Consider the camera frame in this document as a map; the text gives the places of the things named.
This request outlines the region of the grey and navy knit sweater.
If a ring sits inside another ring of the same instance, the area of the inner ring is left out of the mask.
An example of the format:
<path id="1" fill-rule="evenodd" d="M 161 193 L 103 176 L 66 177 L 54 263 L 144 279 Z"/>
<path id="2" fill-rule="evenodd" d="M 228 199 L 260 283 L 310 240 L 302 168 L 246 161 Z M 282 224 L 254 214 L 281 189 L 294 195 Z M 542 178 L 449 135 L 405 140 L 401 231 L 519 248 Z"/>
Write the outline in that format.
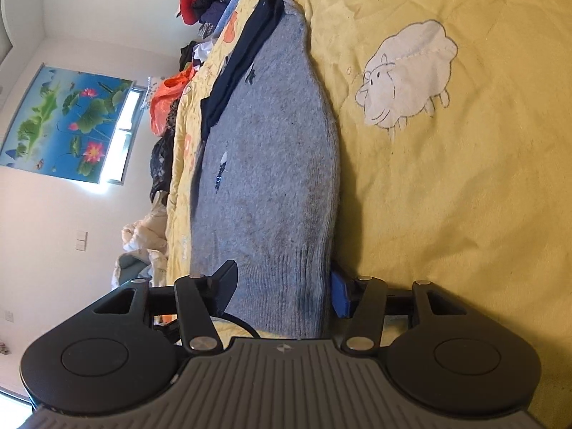
<path id="1" fill-rule="evenodd" d="M 335 116 L 294 0 L 259 0 L 210 95 L 191 187 L 190 271 L 237 264 L 230 312 L 281 336 L 324 328 L 339 184 Z"/>

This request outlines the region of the cream white garment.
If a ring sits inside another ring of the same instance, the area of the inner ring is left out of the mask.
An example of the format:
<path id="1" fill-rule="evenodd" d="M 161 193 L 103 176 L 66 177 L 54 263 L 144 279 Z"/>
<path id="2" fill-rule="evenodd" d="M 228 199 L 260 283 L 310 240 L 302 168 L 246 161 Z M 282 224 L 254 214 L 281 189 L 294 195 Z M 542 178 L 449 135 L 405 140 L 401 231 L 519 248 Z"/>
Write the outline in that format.
<path id="1" fill-rule="evenodd" d="M 150 286 L 154 288 L 166 287 L 167 195 L 165 191 L 158 191 L 153 198 L 150 212 L 143 219 L 123 227 L 123 253 L 115 262 L 110 281 L 113 289 L 136 278 L 150 281 Z"/>

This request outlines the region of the dark floral garment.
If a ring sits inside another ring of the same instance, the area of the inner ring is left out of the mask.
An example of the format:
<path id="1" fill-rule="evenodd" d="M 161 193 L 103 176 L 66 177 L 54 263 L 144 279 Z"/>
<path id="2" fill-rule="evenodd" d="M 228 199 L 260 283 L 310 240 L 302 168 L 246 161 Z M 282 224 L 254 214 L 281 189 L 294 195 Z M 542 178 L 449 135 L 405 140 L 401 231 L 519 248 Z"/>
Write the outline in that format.
<path id="1" fill-rule="evenodd" d="M 149 171 L 152 185 L 149 198 L 153 202 L 158 192 L 170 191 L 173 174 L 173 129 L 166 129 L 151 151 Z"/>

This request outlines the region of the lotus painting window blind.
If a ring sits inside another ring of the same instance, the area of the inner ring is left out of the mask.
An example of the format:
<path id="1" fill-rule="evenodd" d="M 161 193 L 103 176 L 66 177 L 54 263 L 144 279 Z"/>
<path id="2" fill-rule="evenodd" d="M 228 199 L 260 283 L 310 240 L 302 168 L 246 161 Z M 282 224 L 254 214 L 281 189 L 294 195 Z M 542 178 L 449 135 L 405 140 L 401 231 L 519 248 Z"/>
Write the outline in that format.
<path id="1" fill-rule="evenodd" d="M 142 103 L 143 89 L 133 80 L 42 65 L 8 128 L 1 165 L 120 184 Z"/>

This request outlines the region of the orange plastic bag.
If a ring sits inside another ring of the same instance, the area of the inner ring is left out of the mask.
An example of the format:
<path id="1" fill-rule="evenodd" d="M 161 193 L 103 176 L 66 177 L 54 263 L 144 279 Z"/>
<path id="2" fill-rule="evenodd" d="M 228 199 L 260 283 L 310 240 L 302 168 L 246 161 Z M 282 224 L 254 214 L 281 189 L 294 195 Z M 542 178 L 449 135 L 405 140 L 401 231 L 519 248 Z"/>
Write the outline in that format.
<path id="1" fill-rule="evenodd" d="M 195 73 L 193 65 L 188 63 L 183 71 L 159 82 L 149 102 L 150 130 L 157 137 L 166 132 L 171 106 L 180 99 Z"/>

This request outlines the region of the yellow patterned bed quilt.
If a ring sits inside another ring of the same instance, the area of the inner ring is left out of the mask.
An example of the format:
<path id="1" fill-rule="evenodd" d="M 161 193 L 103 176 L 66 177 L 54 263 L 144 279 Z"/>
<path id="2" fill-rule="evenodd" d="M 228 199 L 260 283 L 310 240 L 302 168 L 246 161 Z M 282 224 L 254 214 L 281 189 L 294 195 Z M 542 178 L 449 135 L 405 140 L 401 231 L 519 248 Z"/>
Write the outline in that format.
<path id="1" fill-rule="evenodd" d="M 340 127 L 335 259 L 439 284 L 530 341 L 532 413 L 571 424 L 571 0 L 295 0 Z M 356 95 L 385 41 L 442 28 L 443 94 L 392 131 Z"/>

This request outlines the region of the white wall switch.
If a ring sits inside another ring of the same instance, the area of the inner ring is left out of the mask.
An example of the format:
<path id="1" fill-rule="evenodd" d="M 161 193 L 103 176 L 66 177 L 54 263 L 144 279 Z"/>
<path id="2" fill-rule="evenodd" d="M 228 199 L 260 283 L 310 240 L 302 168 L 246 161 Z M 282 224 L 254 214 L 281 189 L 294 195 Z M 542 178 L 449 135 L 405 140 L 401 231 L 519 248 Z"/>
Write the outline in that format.
<path id="1" fill-rule="evenodd" d="M 76 250 L 80 252 L 85 252 L 87 248 L 87 231 L 78 231 L 76 235 Z"/>

